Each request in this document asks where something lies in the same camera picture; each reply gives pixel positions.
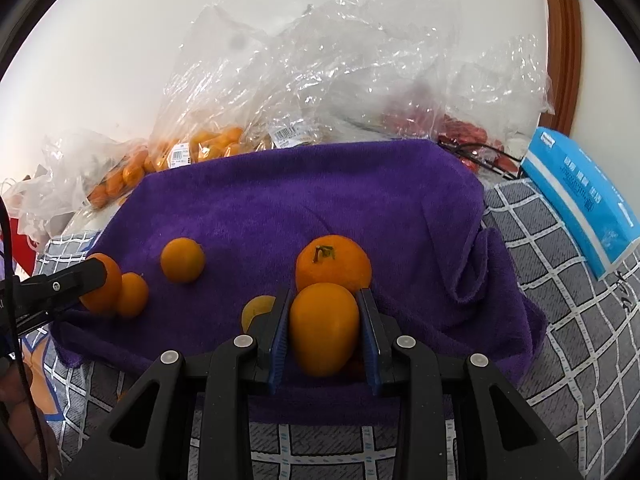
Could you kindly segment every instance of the silver rivet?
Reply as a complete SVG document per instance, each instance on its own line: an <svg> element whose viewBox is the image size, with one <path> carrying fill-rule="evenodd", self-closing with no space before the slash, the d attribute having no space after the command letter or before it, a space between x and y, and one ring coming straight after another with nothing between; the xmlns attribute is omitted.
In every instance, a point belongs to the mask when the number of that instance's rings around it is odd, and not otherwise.
<svg viewBox="0 0 640 480"><path fill-rule="evenodd" d="M166 365L172 365L178 360L179 357L180 354L178 354L178 352L176 352L175 350L167 350L160 356L160 360Z"/></svg>
<svg viewBox="0 0 640 480"><path fill-rule="evenodd" d="M469 360L473 366L477 366L479 368L484 368L489 364L489 359L487 359L484 354L473 354Z"/></svg>
<svg viewBox="0 0 640 480"><path fill-rule="evenodd" d="M410 335L401 335L396 339L396 343L400 348L413 348L415 346L415 339Z"/></svg>
<svg viewBox="0 0 640 480"><path fill-rule="evenodd" d="M254 338L247 334L239 335L234 339L234 345L238 348L247 348L254 342Z"/></svg>

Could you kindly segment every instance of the brown wood trim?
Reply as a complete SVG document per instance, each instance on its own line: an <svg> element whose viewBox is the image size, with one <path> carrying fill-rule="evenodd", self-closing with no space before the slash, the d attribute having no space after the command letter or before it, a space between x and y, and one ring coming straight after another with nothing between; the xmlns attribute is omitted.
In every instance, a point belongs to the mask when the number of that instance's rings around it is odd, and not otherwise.
<svg viewBox="0 0 640 480"><path fill-rule="evenodd" d="M582 16L579 0L547 0L548 62L555 115L543 114L540 126L571 134L582 71Z"/></svg>

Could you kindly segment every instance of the barcode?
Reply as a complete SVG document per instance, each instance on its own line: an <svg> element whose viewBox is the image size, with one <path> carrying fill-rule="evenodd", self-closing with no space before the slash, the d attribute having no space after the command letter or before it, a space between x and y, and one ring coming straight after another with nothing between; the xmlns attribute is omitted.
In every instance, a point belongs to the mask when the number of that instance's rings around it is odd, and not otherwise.
<svg viewBox="0 0 640 480"><path fill-rule="evenodd" d="M275 138L273 140L276 142L284 142L284 140L295 139L299 135L300 134L293 128L283 128L274 132L273 136Z"/></svg>

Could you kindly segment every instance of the black cable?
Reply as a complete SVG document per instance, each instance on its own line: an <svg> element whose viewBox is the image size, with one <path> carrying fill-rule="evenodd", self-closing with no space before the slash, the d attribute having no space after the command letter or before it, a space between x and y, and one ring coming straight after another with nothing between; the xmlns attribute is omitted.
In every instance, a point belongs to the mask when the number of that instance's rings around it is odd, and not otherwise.
<svg viewBox="0 0 640 480"><path fill-rule="evenodd" d="M33 418L33 423L36 428L36 437L38 439L38 447L40 448L40 468L43 478L47 479L49 478L49 459L47 457L47 447L44 442L44 432L42 431L42 425L40 424L40 417L38 416L36 403L33 401L31 388L29 387L29 381L27 380L27 371L24 368L24 361L22 360L22 346L20 345L20 337L18 336L18 325L15 320L14 261L12 255L11 224L9 220L9 213L6 210L2 198L0 198L0 230L2 231L2 241L4 244L3 303L7 319L9 321L12 343L15 348L15 363L18 367L18 373L20 374L20 382L22 383L24 393L27 396L27 404L29 405L29 411L31 412L31 417Z"/></svg>

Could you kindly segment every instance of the white wall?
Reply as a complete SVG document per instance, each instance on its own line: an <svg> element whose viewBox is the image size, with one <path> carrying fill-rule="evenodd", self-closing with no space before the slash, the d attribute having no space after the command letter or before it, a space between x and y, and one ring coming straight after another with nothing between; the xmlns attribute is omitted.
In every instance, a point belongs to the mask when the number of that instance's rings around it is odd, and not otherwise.
<svg viewBox="0 0 640 480"><path fill-rule="evenodd" d="M0 182L33 172L45 134L148 136L190 21L213 1L58 0L0 82ZM546 43L546 0L461 1L464 58L516 34Z"/></svg>
<svg viewBox="0 0 640 480"><path fill-rule="evenodd" d="M571 136L640 214L640 63L593 0L582 7L582 80Z"/></svg>

